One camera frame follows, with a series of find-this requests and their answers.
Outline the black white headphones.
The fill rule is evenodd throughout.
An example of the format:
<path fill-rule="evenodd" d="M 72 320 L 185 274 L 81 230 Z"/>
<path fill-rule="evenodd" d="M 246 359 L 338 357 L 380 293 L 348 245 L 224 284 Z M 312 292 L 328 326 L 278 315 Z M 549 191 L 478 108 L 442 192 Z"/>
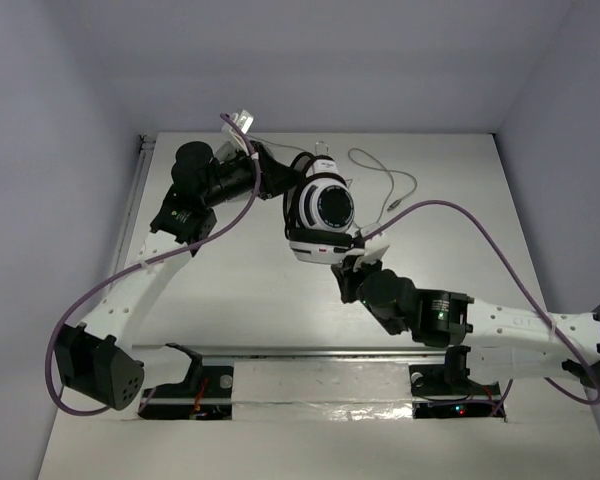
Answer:
<path fill-rule="evenodd" d="M 285 238 L 297 260 L 333 265 L 364 253 L 351 233 L 355 206 L 335 160 L 303 151 L 291 163 L 298 183 L 283 195 Z"/>

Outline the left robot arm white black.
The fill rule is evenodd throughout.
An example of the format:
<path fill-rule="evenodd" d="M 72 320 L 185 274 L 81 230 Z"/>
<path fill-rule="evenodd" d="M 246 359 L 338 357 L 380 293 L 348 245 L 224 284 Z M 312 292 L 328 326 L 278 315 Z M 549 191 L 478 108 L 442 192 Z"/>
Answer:
<path fill-rule="evenodd" d="M 191 394 L 201 386 L 200 355 L 174 343 L 159 351 L 169 370 L 148 379 L 159 362 L 134 357 L 136 333 L 168 283 L 201 246 L 233 229 L 256 199 L 289 192 L 302 175 L 257 141 L 227 142 L 219 150 L 193 141 L 176 150 L 171 179 L 135 262 L 84 294 L 54 327 L 45 381 L 52 401 L 70 415 L 80 412 L 61 400 L 52 369 L 64 388 L 97 402 L 97 414 L 133 407 L 146 388 L 170 384 L 180 394 Z"/>

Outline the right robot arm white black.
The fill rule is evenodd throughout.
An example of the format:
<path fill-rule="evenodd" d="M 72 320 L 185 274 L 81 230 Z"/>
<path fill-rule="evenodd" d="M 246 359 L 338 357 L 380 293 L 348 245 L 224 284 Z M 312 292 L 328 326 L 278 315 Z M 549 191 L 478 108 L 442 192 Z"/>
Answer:
<path fill-rule="evenodd" d="M 467 294 L 419 289 L 411 279 L 348 257 L 332 266 L 343 303 L 359 302 L 390 335 L 442 349 L 443 384 L 463 393 L 477 383 L 573 379 L 600 389 L 600 305 L 580 314 L 488 303 Z"/>

